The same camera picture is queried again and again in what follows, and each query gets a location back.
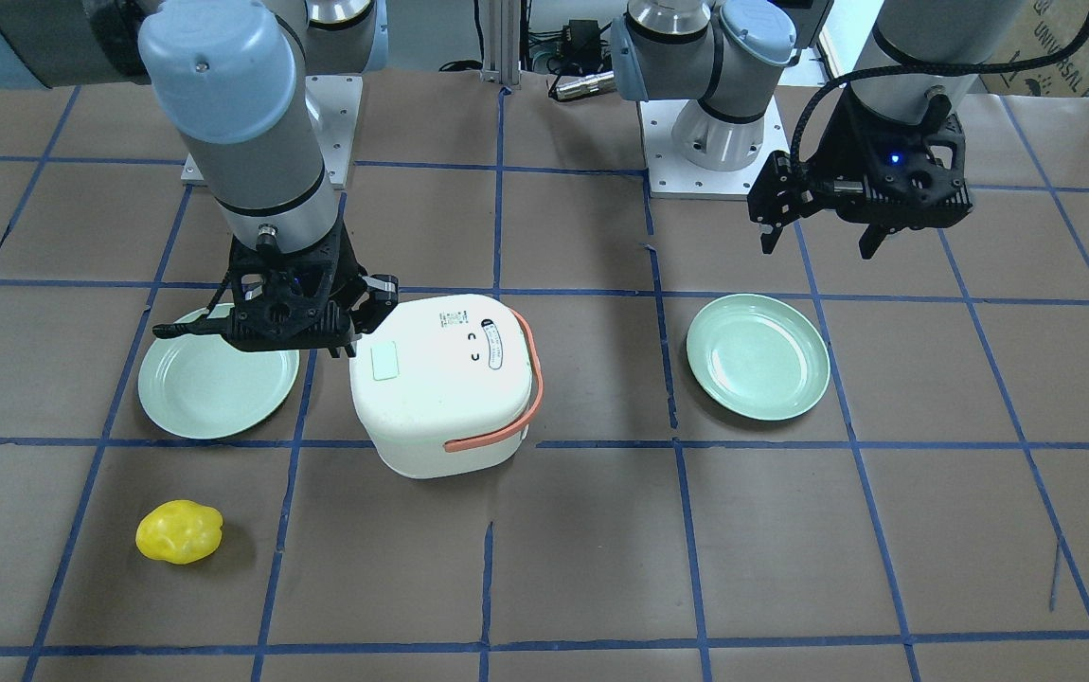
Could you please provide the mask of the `robot arm near yellow toy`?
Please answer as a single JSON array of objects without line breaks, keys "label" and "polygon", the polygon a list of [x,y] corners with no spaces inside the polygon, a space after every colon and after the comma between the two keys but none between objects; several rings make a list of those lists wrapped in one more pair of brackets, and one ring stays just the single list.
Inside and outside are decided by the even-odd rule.
[{"label": "robot arm near yellow toy", "polygon": [[232,310],[156,325],[354,357],[397,306],[357,260],[308,82],[384,66],[384,1],[0,1],[0,89],[148,85],[232,229]]}]

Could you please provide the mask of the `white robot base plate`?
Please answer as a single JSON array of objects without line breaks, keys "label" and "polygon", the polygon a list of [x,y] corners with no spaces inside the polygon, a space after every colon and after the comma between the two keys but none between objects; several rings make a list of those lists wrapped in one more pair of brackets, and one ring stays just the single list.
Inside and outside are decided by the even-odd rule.
[{"label": "white robot base plate", "polygon": [[790,150],[774,99],[745,124],[695,99],[649,100],[638,112],[650,190],[663,199],[744,200],[768,155]]}]

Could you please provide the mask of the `second white robot base plate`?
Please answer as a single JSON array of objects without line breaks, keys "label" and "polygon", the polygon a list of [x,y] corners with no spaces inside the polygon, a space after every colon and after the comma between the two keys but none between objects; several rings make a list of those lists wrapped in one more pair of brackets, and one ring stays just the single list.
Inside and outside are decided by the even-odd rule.
[{"label": "second white robot base plate", "polygon": [[184,136],[193,167],[228,195],[297,195],[314,183],[345,188],[363,83],[264,66],[256,83],[216,70],[155,85],[169,121]]}]

